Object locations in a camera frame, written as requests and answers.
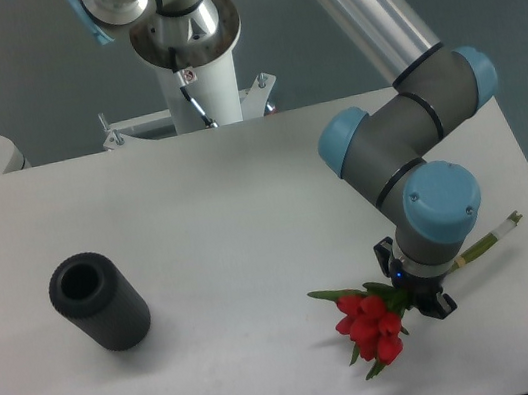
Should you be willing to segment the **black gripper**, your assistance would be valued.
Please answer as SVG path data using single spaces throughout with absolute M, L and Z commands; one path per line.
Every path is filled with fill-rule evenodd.
M 457 308 L 457 303 L 442 289 L 452 262 L 429 266 L 414 262 L 398 245 L 393 246 L 389 236 L 374 245 L 373 252 L 382 270 L 393 286 L 402 289 L 413 297 L 416 309 L 424 316 L 434 319 L 449 317 Z

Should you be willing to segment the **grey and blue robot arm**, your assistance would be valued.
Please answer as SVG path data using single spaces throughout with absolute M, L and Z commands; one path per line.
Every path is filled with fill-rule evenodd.
M 178 134 L 264 115 L 260 75 L 246 93 L 235 82 L 232 50 L 241 21 L 231 0 L 67 0 L 98 43 L 129 30 L 132 48 L 157 72 Z M 442 289 L 481 203 L 464 167 L 425 154 L 474 116 L 497 88 L 489 58 L 449 49 L 404 0 L 317 0 L 392 84 L 395 97 L 375 113 L 349 108 L 318 140 L 318 153 L 394 223 L 374 252 L 408 304 L 444 319 L 456 308 Z

